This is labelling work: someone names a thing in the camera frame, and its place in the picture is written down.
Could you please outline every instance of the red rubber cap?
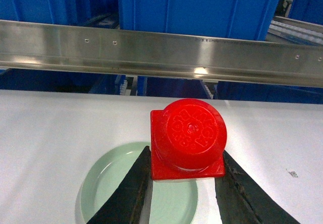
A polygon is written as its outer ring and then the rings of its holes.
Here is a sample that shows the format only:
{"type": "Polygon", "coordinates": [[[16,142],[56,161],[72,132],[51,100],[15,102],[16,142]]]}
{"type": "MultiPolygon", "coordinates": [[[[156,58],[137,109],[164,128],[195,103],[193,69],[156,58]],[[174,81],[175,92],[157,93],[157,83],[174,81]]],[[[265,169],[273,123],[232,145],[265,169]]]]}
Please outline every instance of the red rubber cap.
{"type": "Polygon", "coordinates": [[[153,180],[222,177],[227,130],[219,112],[197,99],[182,99],[151,112],[153,180]]]}

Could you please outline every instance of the metal guide rail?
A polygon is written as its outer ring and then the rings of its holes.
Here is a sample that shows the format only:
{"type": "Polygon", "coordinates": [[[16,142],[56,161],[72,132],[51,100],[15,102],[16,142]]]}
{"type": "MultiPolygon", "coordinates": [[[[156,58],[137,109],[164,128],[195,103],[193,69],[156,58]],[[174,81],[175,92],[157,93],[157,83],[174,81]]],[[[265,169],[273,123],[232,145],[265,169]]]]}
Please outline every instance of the metal guide rail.
{"type": "Polygon", "coordinates": [[[270,29],[261,42],[0,20],[0,67],[323,87],[323,47],[283,34],[270,29]]]}

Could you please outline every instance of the light green plate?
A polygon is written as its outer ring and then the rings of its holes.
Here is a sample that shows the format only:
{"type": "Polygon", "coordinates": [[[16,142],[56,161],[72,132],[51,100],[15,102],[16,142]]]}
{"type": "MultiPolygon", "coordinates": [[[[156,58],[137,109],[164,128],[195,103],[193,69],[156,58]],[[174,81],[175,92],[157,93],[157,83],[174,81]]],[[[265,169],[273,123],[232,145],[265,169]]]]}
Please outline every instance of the light green plate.
{"type": "MultiPolygon", "coordinates": [[[[149,143],[131,143],[112,149],[91,168],[81,189],[81,212],[85,222],[110,198],[143,148],[149,143]]],[[[195,181],[154,182],[150,224],[191,223],[197,205],[195,181]]]]}

